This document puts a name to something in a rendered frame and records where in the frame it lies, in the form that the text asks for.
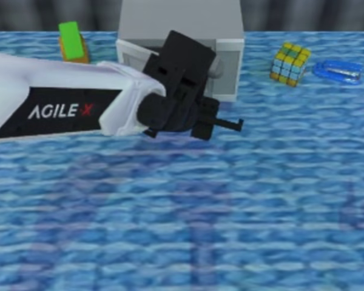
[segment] dark background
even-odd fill
[[[0,30],[77,21],[83,31],[116,31],[120,7],[121,0],[0,0]],[[364,30],[364,0],[241,0],[241,7],[245,30]]]

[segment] black arm segment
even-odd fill
[[[173,30],[169,33],[159,55],[152,54],[143,69],[166,88],[166,97],[151,94],[138,108],[139,122],[149,127],[146,135],[191,130],[194,138],[210,140],[215,125],[242,130],[243,120],[218,119],[220,102],[203,96],[215,57],[209,47]]]

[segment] orange object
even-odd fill
[[[83,49],[84,49],[84,56],[82,56],[80,58],[76,58],[76,59],[68,59],[66,57],[65,49],[64,49],[64,46],[63,46],[63,42],[62,42],[62,38],[59,37],[58,40],[59,40],[59,47],[61,48],[61,54],[62,54],[63,60],[65,62],[79,62],[79,63],[82,63],[82,64],[89,64],[90,63],[90,61],[89,61],[89,53],[87,51],[85,39],[83,38],[82,35],[81,35],[81,44],[82,44]]]

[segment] blue clip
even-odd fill
[[[313,74],[318,77],[344,84],[359,85],[362,65],[353,62],[324,61],[313,66]]]

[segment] blue table surface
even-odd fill
[[[0,33],[0,52],[61,59],[57,33]],[[84,33],[93,62],[116,33]],[[297,88],[268,78],[284,41],[312,50]],[[364,33],[246,34],[241,133],[0,143],[0,291],[364,291]]]

